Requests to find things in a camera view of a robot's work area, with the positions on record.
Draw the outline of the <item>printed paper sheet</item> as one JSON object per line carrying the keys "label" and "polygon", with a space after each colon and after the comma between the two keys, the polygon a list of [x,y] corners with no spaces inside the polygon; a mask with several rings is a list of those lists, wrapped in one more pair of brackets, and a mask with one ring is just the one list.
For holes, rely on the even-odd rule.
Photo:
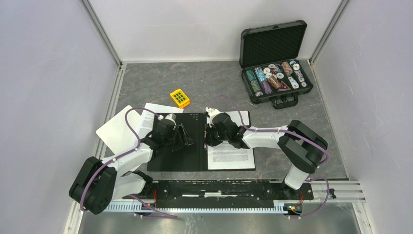
{"label": "printed paper sheet", "polygon": [[210,171],[248,171],[255,170],[255,161],[253,150],[247,148],[247,145],[242,141],[242,136],[245,131],[244,124],[248,125],[249,113],[247,111],[226,112],[240,128],[237,139],[241,143],[240,147],[234,147],[228,142],[223,142],[218,146],[206,146],[207,149],[207,169]]}
{"label": "printed paper sheet", "polygon": [[[182,113],[184,111],[184,109],[179,109],[178,107],[165,106],[154,103],[146,103],[144,108],[153,111],[154,113],[158,113],[164,117],[170,113],[175,114]],[[132,123],[131,113],[129,113],[127,116],[128,123],[141,140],[153,129],[153,123],[155,119],[156,116],[146,110],[142,111],[141,117],[137,123]]]}

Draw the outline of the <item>red folder with black inside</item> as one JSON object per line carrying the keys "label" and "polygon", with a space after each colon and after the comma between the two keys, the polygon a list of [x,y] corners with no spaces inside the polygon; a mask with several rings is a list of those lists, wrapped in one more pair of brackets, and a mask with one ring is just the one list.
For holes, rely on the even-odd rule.
{"label": "red folder with black inside", "polygon": [[207,169],[207,149],[204,130],[207,123],[205,113],[177,113],[176,123],[183,124],[194,144],[177,152],[159,150],[154,152],[147,170],[150,172],[201,172]]}

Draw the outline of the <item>white card sheet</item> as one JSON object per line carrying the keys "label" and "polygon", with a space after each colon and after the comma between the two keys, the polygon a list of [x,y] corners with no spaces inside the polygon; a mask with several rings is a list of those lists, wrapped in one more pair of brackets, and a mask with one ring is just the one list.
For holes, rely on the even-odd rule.
{"label": "white card sheet", "polygon": [[137,145],[137,138],[125,121],[125,114],[130,109],[132,107],[127,105],[95,132],[115,155]]}

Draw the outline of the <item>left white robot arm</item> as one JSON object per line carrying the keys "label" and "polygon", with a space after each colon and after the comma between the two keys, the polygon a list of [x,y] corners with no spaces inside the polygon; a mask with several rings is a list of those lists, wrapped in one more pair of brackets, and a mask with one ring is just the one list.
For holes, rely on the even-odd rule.
{"label": "left white robot arm", "polygon": [[153,185],[133,170],[151,161],[155,153],[176,152],[194,144],[184,125],[177,124],[174,117],[159,117],[137,146],[105,160],[86,159],[69,189],[69,197],[79,203],[81,210],[93,214],[100,214],[113,200],[128,195],[150,197]]}

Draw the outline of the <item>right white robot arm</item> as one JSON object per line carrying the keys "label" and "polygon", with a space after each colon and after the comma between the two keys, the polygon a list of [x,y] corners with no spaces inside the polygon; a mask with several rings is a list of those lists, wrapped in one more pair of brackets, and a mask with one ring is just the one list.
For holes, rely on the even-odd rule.
{"label": "right white robot arm", "polygon": [[273,148],[283,151],[292,166],[283,179],[282,195],[294,199],[301,186],[316,169],[329,159],[328,143],[298,120],[276,128],[248,127],[235,123],[228,113],[206,108],[208,127],[204,143],[215,147],[227,142],[237,149]]}

